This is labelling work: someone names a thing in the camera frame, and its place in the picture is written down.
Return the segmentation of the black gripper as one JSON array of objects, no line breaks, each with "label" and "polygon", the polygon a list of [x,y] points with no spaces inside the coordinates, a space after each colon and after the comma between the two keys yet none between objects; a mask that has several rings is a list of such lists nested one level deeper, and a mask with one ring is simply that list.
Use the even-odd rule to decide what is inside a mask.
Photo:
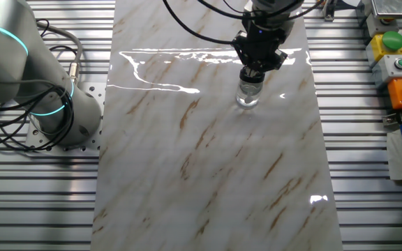
[{"label": "black gripper", "polygon": [[232,40],[244,66],[257,65],[256,70],[265,73],[279,70],[288,55],[278,48],[287,40],[294,26],[293,20],[258,26],[254,21],[243,21],[245,31],[239,31]]}]

